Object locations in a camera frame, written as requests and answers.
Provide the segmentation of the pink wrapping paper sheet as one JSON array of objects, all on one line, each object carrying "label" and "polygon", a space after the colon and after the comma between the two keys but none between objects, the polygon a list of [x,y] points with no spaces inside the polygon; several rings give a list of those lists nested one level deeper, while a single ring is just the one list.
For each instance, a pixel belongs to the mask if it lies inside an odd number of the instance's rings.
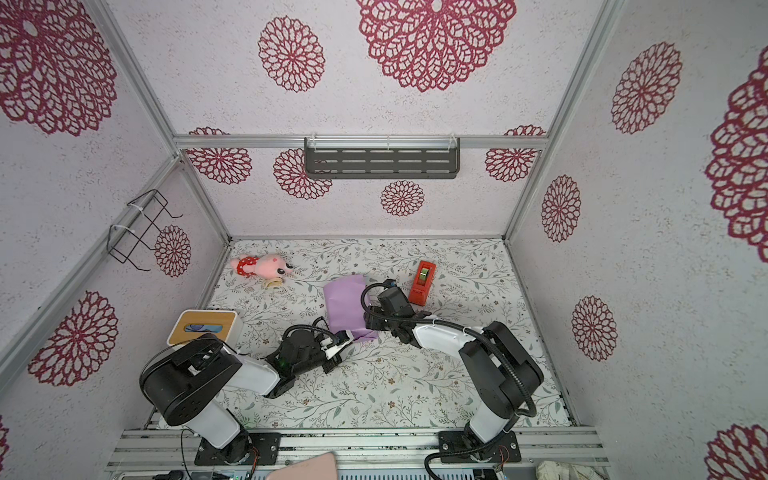
[{"label": "pink wrapping paper sheet", "polygon": [[357,342],[370,342],[378,332],[366,328],[361,295],[366,288],[362,275],[349,275],[333,280],[323,287],[329,330],[349,331]]}]

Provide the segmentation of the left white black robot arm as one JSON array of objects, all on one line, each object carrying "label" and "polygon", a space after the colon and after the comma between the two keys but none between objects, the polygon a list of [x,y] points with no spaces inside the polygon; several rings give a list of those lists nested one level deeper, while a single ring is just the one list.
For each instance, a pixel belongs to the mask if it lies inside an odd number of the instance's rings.
[{"label": "left white black robot arm", "polygon": [[277,398],[306,372],[317,368],[332,371],[353,343],[348,330],[334,333],[314,324],[299,324],[285,330],[275,351],[254,359],[205,333],[147,365],[139,387],[168,425],[193,431],[220,452],[245,452],[251,440],[234,414],[217,402],[220,392],[245,389]]}]

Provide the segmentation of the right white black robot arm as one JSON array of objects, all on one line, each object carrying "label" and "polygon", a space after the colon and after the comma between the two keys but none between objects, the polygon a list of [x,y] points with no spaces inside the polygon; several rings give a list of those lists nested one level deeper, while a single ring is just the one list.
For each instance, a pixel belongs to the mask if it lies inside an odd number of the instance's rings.
[{"label": "right white black robot arm", "polygon": [[360,304],[368,329],[463,363],[481,400],[466,427],[469,442],[496,441],[520,418],[537,415],[533,394],[544,383],[544,373],[505,324],[494,321],[477,329],[417,312],[391,279],[366,286]]}]

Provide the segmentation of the white wooden tissue box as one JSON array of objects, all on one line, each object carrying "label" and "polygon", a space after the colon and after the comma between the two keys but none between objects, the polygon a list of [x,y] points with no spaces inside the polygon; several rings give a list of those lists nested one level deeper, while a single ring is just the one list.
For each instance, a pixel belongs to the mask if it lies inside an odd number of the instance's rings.
[{"label": "white wooden tissue box", "polygon": [[231,343],[239,337],[241,329],[242,320],[236,311],[188,309],[178,317],[166,344],[178,345],[205,333]]}]

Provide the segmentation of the red tape dispenser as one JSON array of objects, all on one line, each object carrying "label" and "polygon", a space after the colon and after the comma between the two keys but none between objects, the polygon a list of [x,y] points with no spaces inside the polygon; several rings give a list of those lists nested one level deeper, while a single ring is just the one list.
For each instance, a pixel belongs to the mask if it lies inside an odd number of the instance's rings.
[{"label": "red tape dispenser", "polygon": [[425,306],[436,274],[436,265],[432,262],[421,261],[411,286],[408,300],[410,303]]}]

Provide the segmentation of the pink plush toy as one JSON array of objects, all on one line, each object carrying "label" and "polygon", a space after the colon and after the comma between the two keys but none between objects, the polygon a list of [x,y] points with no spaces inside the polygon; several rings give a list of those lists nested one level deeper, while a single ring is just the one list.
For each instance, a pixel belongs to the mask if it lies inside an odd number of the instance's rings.
[{"label": "pink plush toy", "polygon": [[277,254],[234,258],[230,261],[230,265],[239,276],[258,277],[263,280],[282,279],[294,270],[287,260]]}]

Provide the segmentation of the pink cloth at bottom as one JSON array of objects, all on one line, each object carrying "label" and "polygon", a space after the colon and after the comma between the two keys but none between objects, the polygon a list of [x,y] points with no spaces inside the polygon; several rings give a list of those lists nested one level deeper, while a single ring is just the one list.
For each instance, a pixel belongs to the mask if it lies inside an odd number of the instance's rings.
[{"label": "pink cloth at bottom", "polygon": [[335,455],[332,452],[275,470],[266,480],[338,480],[339,473]]}]

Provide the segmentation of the white cloth bottom right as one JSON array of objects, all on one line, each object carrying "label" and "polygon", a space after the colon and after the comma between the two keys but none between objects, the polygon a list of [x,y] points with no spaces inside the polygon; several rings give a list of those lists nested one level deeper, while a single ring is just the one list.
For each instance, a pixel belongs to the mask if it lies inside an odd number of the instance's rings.
[{"label": "white cloth bottom right", "polygon": [[535,471],[537,480],[606,480],[607,476],[597,467],[567,462],[542,461]]}]

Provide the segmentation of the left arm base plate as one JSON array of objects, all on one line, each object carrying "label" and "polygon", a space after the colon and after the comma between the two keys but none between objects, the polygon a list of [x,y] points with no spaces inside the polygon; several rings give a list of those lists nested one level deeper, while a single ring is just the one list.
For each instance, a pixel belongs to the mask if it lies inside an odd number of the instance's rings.
[{"label": "left arm base plate", "polygon": [[202,439],[194,459],[196,466],[244,466],[276,464],[281,435],[241,431],[222,448]]}]

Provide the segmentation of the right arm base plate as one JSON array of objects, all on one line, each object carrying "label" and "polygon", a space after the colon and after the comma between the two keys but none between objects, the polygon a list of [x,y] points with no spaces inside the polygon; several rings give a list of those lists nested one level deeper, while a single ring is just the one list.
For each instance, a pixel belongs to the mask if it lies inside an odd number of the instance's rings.
[{"label": "right arm base plate", "polygon": [[519,463],[521,450],[515,433],[501,431],[488,441],[470,436],[469,431],[440,431],[438,433],[440,461],[447,464],[459,463]]}]

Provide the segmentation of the grey wall shelf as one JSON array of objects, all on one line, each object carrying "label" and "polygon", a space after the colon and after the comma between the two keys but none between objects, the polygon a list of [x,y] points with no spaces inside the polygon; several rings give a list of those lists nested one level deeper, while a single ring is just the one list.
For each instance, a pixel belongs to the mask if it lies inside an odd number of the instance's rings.
[{"label": "grey wall shelf", "polygon": [[306,137],[304,170],[313,180],[451,180],[460,151],[454,136]]}]

